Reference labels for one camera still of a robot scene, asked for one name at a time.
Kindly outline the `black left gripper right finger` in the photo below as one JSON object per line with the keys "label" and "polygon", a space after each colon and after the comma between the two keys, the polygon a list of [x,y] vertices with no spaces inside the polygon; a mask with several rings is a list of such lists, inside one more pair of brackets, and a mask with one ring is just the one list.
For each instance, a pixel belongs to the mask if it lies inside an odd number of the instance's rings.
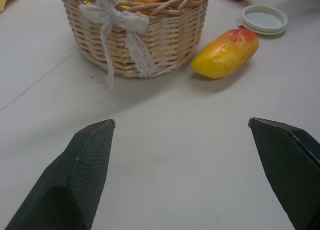
{"label": "black left gripper right finger", "polygon": [[320,144],[303,129],[252,117],[265,176],[296,230],[320,228]]}

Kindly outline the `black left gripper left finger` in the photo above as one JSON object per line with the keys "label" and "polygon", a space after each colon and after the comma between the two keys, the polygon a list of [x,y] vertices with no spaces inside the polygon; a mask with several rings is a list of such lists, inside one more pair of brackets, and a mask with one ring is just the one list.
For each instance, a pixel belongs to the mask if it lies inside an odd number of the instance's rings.
{"label": "black left gripper left finger", "polygon": [[43,171],[8,230],[90,230],[105,186],[113,119],[79,130]]}

